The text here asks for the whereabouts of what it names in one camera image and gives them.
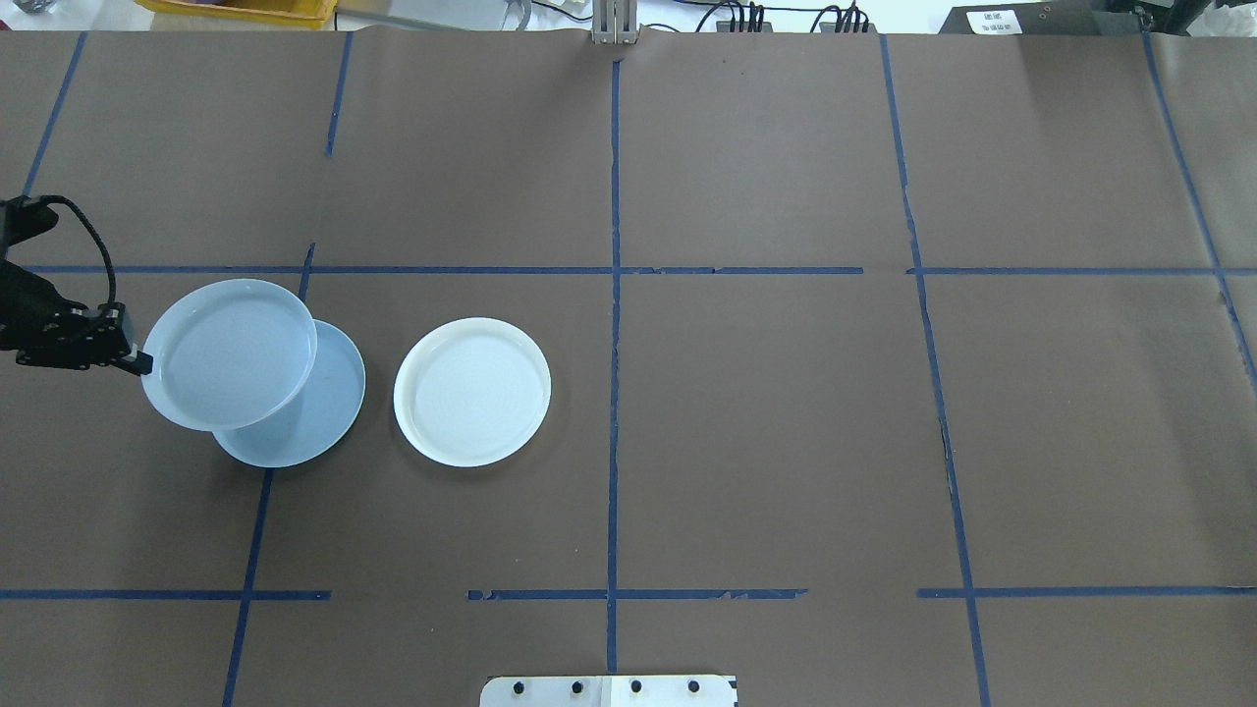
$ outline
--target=table surface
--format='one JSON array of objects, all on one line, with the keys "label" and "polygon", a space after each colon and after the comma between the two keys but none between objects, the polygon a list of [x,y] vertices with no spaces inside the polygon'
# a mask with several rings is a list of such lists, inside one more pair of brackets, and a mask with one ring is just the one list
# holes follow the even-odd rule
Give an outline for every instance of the table surface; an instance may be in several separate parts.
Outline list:
[{"label": "table surface", "polygon": [[[0,366],[5,702],[471,706],[606,672],[733,674],[743,704],[1257,702],[1254,60],[0,35],[3,191],[79,203],[141,341],[264,278],[368,381],[337,447],[260,470],[122,372]],[[103,292],[72,225],[10,257]],[[554,380],[471,470],[391,408],[468,316]]]}]

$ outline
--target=white plate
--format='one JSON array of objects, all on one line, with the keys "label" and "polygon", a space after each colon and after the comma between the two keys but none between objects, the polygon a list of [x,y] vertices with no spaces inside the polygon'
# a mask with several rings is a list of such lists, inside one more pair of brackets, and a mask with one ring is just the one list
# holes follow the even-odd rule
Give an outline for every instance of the white plate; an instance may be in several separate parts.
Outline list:
[{"label": "white plate", "polygon": [[305,386],[265,420],[214,433],[228,454],[245,464],[279,469],[318,457],[349,431],[367,390],[362,355],[334,326],[316,320],[314,327],[318,356]]},{"label": "white plate", "polygon": [[410,350],[393,385],[393,413],[425,457],[483,467],[533,437],[549,394],[537,343],[507,322],[474,317],[432,330]]},{"label": "white plate", "polygon": [[260,279],[196,289],[157,320],[141,376],[148,401],[170,421],[215,431],[265,419],[292,400],[318,350],[314,318],[292,292]]}]

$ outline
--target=blue tape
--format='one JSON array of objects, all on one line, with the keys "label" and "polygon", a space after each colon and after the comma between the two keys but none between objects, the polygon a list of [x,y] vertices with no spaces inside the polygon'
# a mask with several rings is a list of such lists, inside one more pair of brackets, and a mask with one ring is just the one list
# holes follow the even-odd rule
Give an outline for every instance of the blue tape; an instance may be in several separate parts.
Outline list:
[{"label": "blue tape", "polygon": [[605,601],[605,589],[493,589],[468,591],[468,601]]},{"label": "blue tape", "polygon": [[0,600],[92,601],[239,601],[239,590],[161,590],[161,589],[5,589]]},{"label": "blue tape", "polygon": [[[617,601],[695,601],[750,600],[789,601],[807,594],[806,589],[618,589]],[[491,589],[468,591],[468,601],[603,601],[603,589]]]},{"label": "blue tape", "polygon": [[[101,265],[29,265],[34,273],[99,274]],[[119,273],[136,274],[432,274],[432,276],[610,276],[613,268],[586,265],[116,265]],[[706,268],[634,267],[621,276],[860,276],[864,268]],[[1254,269],[1249,274],[1257,274]]]},{"label": "blue tape", "polygon": [[607,458],[607,674],[618,668],[620,542],[620,60],[611,63],[611,443]]},{"label": "blue tape", "polygon": [[806,594],[806,589],[621,589],[620,599],[636,601],[696,601],[718,599],[791,601]]},{"label": "blue tape", "polygon": [[611,268],[598,267],[528,267],[528,265],[314,265],[319,274],[387,276],[608,276]]},{"label": "blue tape", "polygon": [[313,591],[300,591],[300,590],[269,590],[269,591],[253,591],[249,595],[250,601],[331,601],[332,590],[331,589],[317,589]]},{"label": "blue tape", "polygon": [[240,654],[244,652],[244,634],[249,626],[249,604],[253,585],[258,577],[258,556],[261,554],[261,531],[266,525],[266,506],[270,503],[270,484],[275,478],[274,469],[266,469],[261,477],[261,494],[258,498],[258,517],[253,523],[253,542],[249,545],[249,562],[244,571],[244,591],[240,598],[240,611],[236,614],[236,632],[231,642],[231,659],[228,663],[228,682],[222,689],[222,707],[231,707],[235,698],[236,676],[240,673]]},{"label": "blue tape", "polygon": [[1257,596],[1257,586],[987,586],[918,589],[918,599],[1061,599],[1073,596]]},{"label": "blue tape", "polygon": [[[103,273],[102,265],[31,265],[33,273]],[[114,265],[114,272],[133,274],[298,274],[294,265]]]},{"label": "blue tape", "polygon": [[336,146],[336,128],[341,122],[341,101],[344,98],[344,78],[349,73],[349,52],[353,49],[353,33],[344,33],[344,49],[341,52],[341,75],[336,79],[336,99],[332,102],[332,120],[327,126],[327,147],[324,155],[332,156]]},{"label": "blue tape", "polygon": [[862,276],[864,268],[703,268],[703,267],[634,267],[621,268],[626,276]]},{"label": "blue tape", "polygon": [[[239,601],[238,589],[0,589],[0,601]],[[329,601],[331,590],[255,591],[254,601]]]},{"label": "blue tape", "polygon": [[35,187],[35,177],[39,176],[39,167],[44,164],[44,152],[48,151],[48,142],[53,138],[53,128],[57,126],[57,118],[62,114],[62,106],[65,104],[65,94],[70,91],[70,82],[74,81],[74,70],[78,69],[78,62],[83,57],[83,45],[85,43],[87,33],[80,31],[78,42],[74,43],[74,53],[70,54],[70,63],[65,67],[62,88],[57,92],[57,101],[53,102],[53,111],[48,114],[44,135],[39,138],[35,159],[30,162],[30,171],[26,172],[26,184],[21,187],[23,196],[30,196],[30,190]]},{"label": "blue tape", "polygon": [[915,276],[1212,276],[1209,268],[909,268]]},{"label": "blue tape", "polygon": [[1231,318],[1231,331],[1234,332],[1236,342],[1239,345],[1239,355],[1244,361],[1244,372],[1248,374],[1248,385],[1252,386],[1253,395],[1257,395],[1257,369],[1253,369],[1253,355],[1248,348],[1248,338],[1244,336],[1244,328],[1239,323],[1239,316],[1236,313],[1236,303],[1231,298],[1231,288],[1227,286],[1227,277],[1222,270],[1222,260],[1218,259],[1218,249],[1213,244],[1213,233],[1209,231],[1209,224],[1204,219],[1204,209],[1200,208],[1200,196],[1195,191],[1192,170],[1188,169],[1187,157],[1183,155],[1183,146],[1179,143],[1178,131],[1174,130],[1174,118],[1170,116],[1170,107],[1165,102],[1165,92],[1161,89],[1161,74],[1156,69],[1153,38],[1148,33],[1144,33],[1144,57],[1148,59],[1148,73],[1151,75],[1153,89],[1156,92],[1156,103],[1161,109],[1165,132],[1169,135],[1170,147],[1174,148],[1174,160],[1178,162],[1179,174],[1183,176],[1183,184],[1187,186],[1188,199],[1192,201],[1192,211],[1195,214],[1195,223],[1200,226],[1200,238],[1204,239],[1204,248],[1209,252],[1209,264],[1213,265],[1213,273],[1218,279],[1218,291],[1222,292],[1222,301],[1227,306],[1227,317]]},{"label": "blue tape", "polygon": [[[895,137],[895,159],[899,164],[899,186],[904,199],[904,218],[913,247],[913,268],[916,279],[916,297],[921,311],[921,327],[925,332],[925,351],[930,361],[930,379],[934,384],[934,406],[938,410],[939,433],[943,437],[943,458],[947,464],[948,489],[952,497],[952,523],[955,531],[957,552],[960,559],[960,579],[967,590],[973,589],[973,570],[969,565],[969,543],[964,532],[964,512],[960,508],[960,486],[955,478],[955,459],[952,454],[952,431],[947,419],[947,403],[943,399],[943,376],[939,372],[938,350],[934,346],[934,325],[930,323],[929,302],[925,291],[921,248],[916,237],[916,219],[908,200],[908,160],[904,155],[904,138],[899,125],[899,106],[895,98],[895,79],[890,67],[890,44],[886,35],[881,40],[881,64],[886,78],[886,101],[890,106],[890,126]],[[991,689],[987,683],[987,659],[982,648],[982,628],[978,623],[978,603],[973,596],[965,598],[969,616],[969,640],[973,648],[973,665],[978,679],[978,698],[982,707],[991,707]]]},{"label": "blue tape", "polygon": [[297,298],[305,302],[305,293],[310,287],[310,267],[314,264],[314,244],[305,252],[305,263],[302,265],[302,283],[297,287]]}]

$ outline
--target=electrical cable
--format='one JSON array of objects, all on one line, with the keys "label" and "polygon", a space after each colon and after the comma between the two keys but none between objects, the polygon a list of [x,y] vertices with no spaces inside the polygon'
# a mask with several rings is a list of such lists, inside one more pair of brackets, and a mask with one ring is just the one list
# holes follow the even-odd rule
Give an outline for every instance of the electrical cable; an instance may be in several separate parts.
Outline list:
[{"label": "electrical cable", "polygon": [[87,229],[88,235],[91,235],[92,240],[96,242],[96,248],[101,252],[101,260],[104,262],[104,277],[109,279],[109,299],[106,303],[113,304],[117,302],[118,281],[113,274],[113,259],[109,258],[109,249],[104,247],[104,240],[101,239],[101,234],[92,226],[92,221],[87,220],[87,214],[84,214],[77,204],[64,196],[41,196],[40,201],[45,204],[60,204],[69,208],[70,211],[74,211],[74,216],[78,218],[79,223],[83,224],[83,228]]},{"label": "electrical cable", "polygon": [[720,0],[720,3],[718,3],[715,5],[713,5],[710,3],[704,3],[704,5],[708,5],[709,9],[703,15],[703,19],[699,20],[699,26],[694,28],[695,33],[703,31],[703,25],[706,24],[708,18],[710,18],[711,14],[715,13],[716,10],[719,10],[720,8],[729,8],[729,24],[730,25],[737,19],[738,11],[742,9],[742,3],[738,3],[737,0]]},{"label": "electrical cable", "polygon": [[842,8],[838,8],[837,5],[830,5],[828,8],[821,10],[820,13],[816,14],[816,19],[812,20],[812,29],[807,30],[807,33],[811,34],[811,33],[816,31],[816,28],[821,26],[821,18],[825,16],[825,13],[828,13],[831,10],[838,14],[837,23],[841,24],[842,23]]},{"label": "electrical cable", "polygon": [[588,18],[578,18],[574,14],[564,10],[563,8],[558,8],[556,5],[551,5],[549,3],[541,3],[539,0],[533,0],[533,5],[539,5],[542,8],[546,8],[547,10],[554,10],[556,13],[558,13],[561,15],[564,15],[564,16],[567,16],[567,19],[577,21],[577,23],[587,23],[587,21],[590,21],[590,20],[593,19],[593,15],[590,15]]}]

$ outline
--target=white label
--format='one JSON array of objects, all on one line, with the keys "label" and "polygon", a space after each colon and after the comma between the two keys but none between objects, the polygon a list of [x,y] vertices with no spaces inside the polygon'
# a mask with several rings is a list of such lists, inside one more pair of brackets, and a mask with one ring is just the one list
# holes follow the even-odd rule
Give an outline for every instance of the white label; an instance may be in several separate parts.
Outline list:
[{"label": "white label", "polygon": [[965,15],[973,34],[1021,34],[1021,23],[1012,10],[979,10]]}]

